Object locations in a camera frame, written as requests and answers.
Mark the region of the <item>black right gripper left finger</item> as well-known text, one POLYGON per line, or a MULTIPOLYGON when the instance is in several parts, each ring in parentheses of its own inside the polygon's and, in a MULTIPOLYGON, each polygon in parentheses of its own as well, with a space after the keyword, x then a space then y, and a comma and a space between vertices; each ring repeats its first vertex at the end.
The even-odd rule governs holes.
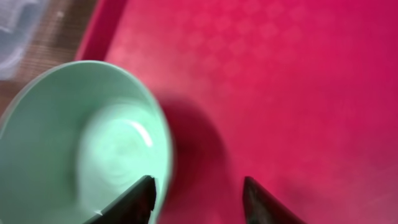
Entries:
POLYGON ((145 175, 85 224, 148 224, 155 200, 155 178, 145 175))

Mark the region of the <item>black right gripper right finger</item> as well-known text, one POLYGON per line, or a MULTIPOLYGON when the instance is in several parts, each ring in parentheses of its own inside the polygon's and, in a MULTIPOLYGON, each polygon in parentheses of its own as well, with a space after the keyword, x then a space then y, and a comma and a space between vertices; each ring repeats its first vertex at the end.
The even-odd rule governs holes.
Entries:
POLYGON ((250 176, 244 178, 243 208, 246 224, 305 224, 250 176))

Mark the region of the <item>mint green bowl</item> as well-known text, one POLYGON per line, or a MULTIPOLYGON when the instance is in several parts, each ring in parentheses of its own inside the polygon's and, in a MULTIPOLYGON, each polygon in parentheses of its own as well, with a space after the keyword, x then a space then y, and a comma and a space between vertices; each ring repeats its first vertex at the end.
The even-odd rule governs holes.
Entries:
POLYGON ((148 175, 157 223, 172 166, 164 112, 136 77, 94 60, 59 65, 1 118, 1 222, 85 223, 148 175))

